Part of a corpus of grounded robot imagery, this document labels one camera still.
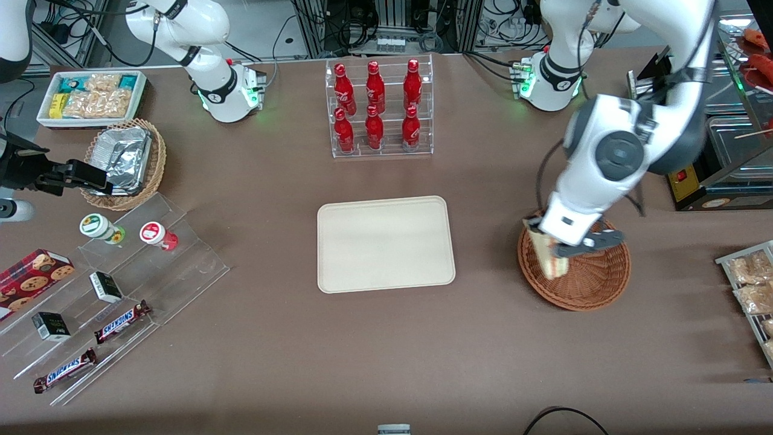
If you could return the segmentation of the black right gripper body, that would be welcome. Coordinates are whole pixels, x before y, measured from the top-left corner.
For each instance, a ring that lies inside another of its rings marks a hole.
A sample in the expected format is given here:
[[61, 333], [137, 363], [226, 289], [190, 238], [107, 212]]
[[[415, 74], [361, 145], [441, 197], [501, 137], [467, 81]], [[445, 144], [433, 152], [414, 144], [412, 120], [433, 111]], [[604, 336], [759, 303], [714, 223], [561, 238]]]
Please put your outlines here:
[[42, 191], [52, 195], [39, 178], [51, 171], [52, 163], [47, 159], [48, 148], [37, 146], [10, 132], [1, 135], [5, 149], [1, 157], [1, 185], [12, 190]]

